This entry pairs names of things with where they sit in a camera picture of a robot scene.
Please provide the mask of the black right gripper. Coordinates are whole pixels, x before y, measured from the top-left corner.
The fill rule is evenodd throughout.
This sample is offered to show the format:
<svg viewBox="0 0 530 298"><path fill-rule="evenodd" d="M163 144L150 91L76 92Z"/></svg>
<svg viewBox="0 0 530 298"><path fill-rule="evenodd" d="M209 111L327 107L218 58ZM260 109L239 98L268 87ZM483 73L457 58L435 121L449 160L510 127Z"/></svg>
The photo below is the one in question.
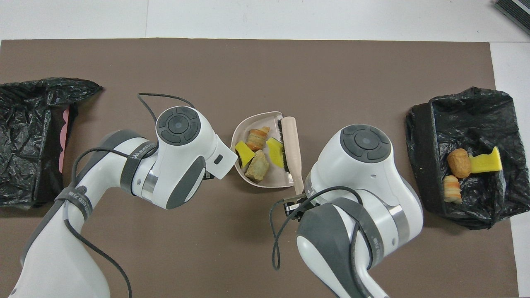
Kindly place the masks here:
<svg viewBox="0 0 530 298"><path fill-rule="evenodd" d="M290 215L293 215L292 220L297 221L300 221L303 215L316 205L316 200L309 200L308 194L305 190L303 190L301 194L296 194L292 198L286 198L283 200L284 209L290 210Z"/></svg>

